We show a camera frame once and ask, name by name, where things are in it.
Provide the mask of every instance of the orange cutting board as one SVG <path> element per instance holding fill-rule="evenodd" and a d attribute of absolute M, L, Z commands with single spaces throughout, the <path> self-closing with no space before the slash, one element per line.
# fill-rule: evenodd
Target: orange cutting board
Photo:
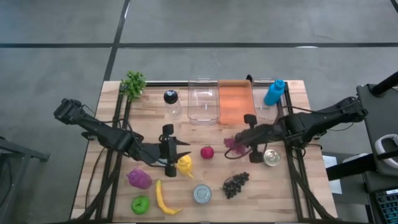
<path fill-rule="evenodd" d="M 220 124 L 244 124 L 245 114 L 256 114 L 249 80 L 220 80 Z"/>

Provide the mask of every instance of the concrete floor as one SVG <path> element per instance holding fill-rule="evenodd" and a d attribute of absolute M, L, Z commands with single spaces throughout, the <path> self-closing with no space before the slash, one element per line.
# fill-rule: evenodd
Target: concrete floor
<path fill-rule="evenodd" d="M 0 0 L 0 43 L 112 43 L 124 0 Z M 389 0 L 132 0 L 121 42 L 397 42 Z M 0 135 L 38 151 L 13 223 L 68 219 L 87 142 L 53 118 L 62 98 L 95 108 L 111 49 L 0 49 Z M 313 109 L 395 72 L 398 48 L 119 49 L 110 80 L 276 77 L 305 80 Z M 325 151 L 369 152 L 364 124 L 328 133 Z M 345 220 L 361 208 L 338 206 Z"/>

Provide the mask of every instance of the yellow banana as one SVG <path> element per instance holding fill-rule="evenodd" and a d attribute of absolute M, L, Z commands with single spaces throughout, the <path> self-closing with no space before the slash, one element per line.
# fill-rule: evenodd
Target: yellow banana
<path fill-rule="evenodd" d="M 155 186 L 156 186 L 156 201 L 157 201 L 159 208 L 161 209 L 161 211 L 163 213 L 168 214 L 168 215 L 175 215 L 175 214 L 177 214 L 177 212 L 182 210 L 182 208 L 179 208 L 179 209 L 167 208 L 167 206 L 163 202 L 162 183 L 160 182 L 160 180 L 156 180 Z"/>

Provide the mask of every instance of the wooden table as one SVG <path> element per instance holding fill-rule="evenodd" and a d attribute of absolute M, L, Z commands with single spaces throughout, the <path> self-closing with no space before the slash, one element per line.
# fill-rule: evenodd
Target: wooden table
<path fill-rule="evenodd" d="M 302 80 L 288 81 L 290 97 L 294 106 L 310 108 L 304 82 Z M 119 82 L 104 82 L 99 98 L 96 118 L 112 120 L 116 106 Z M 178 91 L 183 107 L 183 116 L 177 121 L 169 118 L 163 102 L 163 93 L 169 87 L 147 87 L 141 99 L 132 104 L 129 121 L 134 131 L 145 137 L 144 142 L 157 142 L 162 133 L 162 126 L 174 124 L 174 136 L 188 142 L 190 146 L 178 146 L 178 152 L 192 151 L 193 175 L 195 179 L 177 174 L 174 178 L 164 175 L 164 170 L 136 162 L 123 157 L 121 175 L 119 178 L 118 194 L 114 209 L 114 222 L 289 222 L 297 221 L 289 169 L 282 142 L 269 144 L 269 149 L 275 149 L 281 154 L 281 162 L 276 167 L 266 167 L 264 164 L 252 164 L 248 156 L 238 160 L 224 158 L 226 148 L 223 139 L 234 136 L 247 125 L 192 126 L 187 117 L 188 87 L 175 87 Z M 214 158 L 204 160 L 200 157 L 203 146 L 212 146 L 215 150 Z M 72 218 L 78 217 L 84 211 L 86 189 L 102 147 L 95 141 L 88 145 L 85 163 L 81 173 Z M 97 194 L 102 178 L 105 153 L 103 153 L 90 190 L 90 200 Z M 308 181 L 312 192 L 326 210 L 336 217 L 336 209 L 328 184 L 325 166 L 319 147 L 307 148 L 304 157 Z M 170 208 L 183 208 L 174 215 L 165 215 L 158 208 L 155 200 L 154 184 L 147 190 L 132 187 L 126 177 L 133 168 L 138 166 L 146 171 L 152 179 L 162 180 L 162 190 L 165 204 Z M 227 200 L 220 187 L 230 176 L 241 172 L 250 173 L 250 180 L 242 188 L 242 192 Z M 199 205 L 193 200 L 193 189 L 198 184 L 208 185 L 213 193 L 210 203 Z M 109 192 L 104 201 L 104 212 L 108 209 Z M 145 215 L 135 215 L 131 211 L 132 199 L 138 195 L 148 195 L 151 207 Z M 305 217 L 305 199 L 300 191 L 300 198 Z"/>

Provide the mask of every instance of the yellow toy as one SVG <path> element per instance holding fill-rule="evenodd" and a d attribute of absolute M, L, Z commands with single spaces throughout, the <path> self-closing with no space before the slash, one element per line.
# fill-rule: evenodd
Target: yellow toy
<path fill-rule="evenodd" d="M 193 178 L 191 172 L 193 170 L 192 159 L 189 155 L 181 157 L 177 162 L 177 169 L 185 175 Z"/>
<path fill-rule="evenodd" d="M 157 201 L 157 205 L 159 206 L 159 208 L 161 209 L 161 211 L 165 214 L 168 215 L 175 215 L 177 214 L 177 212 L 181 211 L 182 208 L 179 209 L 171 209 L 168 208 L 164 202 L 163 202 L 163 196 L 162 196 L 162 183 L 160 182 L 160 180 L 156 181 L 156 201 Z"/>

